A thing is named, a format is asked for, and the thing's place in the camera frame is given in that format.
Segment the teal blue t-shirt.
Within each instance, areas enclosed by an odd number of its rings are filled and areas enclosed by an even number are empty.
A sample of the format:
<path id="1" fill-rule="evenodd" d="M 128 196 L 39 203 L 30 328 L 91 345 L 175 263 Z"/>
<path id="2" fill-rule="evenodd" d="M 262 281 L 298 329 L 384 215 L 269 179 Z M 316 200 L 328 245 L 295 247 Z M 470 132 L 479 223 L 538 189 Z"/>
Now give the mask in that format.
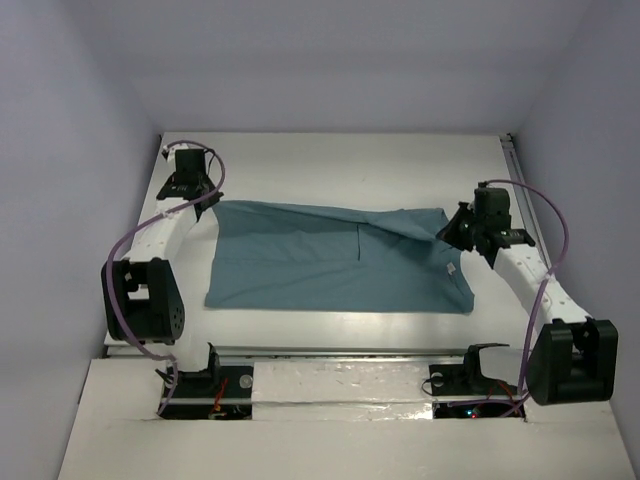
<path id="1" fill-rule="evenodd" d="M 440 208 L 363 211 L 225 201 L 205 305 L 467 315 L 474 294 Z M 456 272 L 449 275 L 451 262 Z"/>

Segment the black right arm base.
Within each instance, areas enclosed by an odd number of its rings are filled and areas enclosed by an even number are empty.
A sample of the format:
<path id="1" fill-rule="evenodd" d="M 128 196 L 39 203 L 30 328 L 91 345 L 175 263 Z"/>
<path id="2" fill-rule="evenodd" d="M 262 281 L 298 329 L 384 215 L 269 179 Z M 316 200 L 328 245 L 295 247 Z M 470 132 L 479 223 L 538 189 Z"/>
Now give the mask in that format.
<path id="1" fill-rule="evenodd" d="M 473 344 L 461 363 L 429 366 L 420 389 L 433 400 L 435 419 L 526 418 L 525 397 L 516 393 L 516 387 L 482 372 L 480 353 L 498 347 L 507 344 Z"/>

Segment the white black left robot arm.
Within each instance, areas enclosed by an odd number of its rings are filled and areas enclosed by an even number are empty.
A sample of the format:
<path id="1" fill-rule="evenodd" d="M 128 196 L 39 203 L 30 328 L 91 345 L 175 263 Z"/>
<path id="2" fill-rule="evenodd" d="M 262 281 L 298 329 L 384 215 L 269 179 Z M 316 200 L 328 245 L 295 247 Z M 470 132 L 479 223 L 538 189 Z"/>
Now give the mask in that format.
<path id="1" fill-rule="evenodd" d="M 195 141 L 171 142 L 161 155 L 170 173 L 153 197 L 153 213 L 112 248 L 101 281 L 110 337 L 174 363 L 186 312 L 171 262 L 222 198 L 226 170 L 213 148 Z"/>

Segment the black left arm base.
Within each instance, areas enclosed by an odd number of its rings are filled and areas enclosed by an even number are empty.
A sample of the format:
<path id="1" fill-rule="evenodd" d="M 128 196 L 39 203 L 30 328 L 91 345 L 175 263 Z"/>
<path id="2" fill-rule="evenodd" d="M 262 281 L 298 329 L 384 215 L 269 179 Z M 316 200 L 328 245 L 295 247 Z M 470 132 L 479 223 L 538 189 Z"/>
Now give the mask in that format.
<path id="1" fill-rule="evenodd" d="M 156 370 L 164 382 L 159 416 L 166 420 L 250 420 L 254 366 L 221 362 L 209 345 L 207 366 L 199 371 L 179 371 L 172 389 L 174 368 Z"/>

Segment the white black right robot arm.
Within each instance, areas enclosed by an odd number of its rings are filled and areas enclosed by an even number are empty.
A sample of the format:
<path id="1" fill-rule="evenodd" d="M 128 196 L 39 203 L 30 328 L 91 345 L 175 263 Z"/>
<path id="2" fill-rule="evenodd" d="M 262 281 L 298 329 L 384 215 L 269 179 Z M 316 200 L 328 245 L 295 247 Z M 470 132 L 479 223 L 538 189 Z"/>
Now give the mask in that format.
<path id="1" fill-rule="evenodd" d="M 614 392 L 618 331 L 580 307 L 546 265 L 533 237 L 511 225 L 506 181 L 478 184 L 438 239 L 477 252 L 528 312 L 517 389 L 541 406 L 601 402 Z"/>

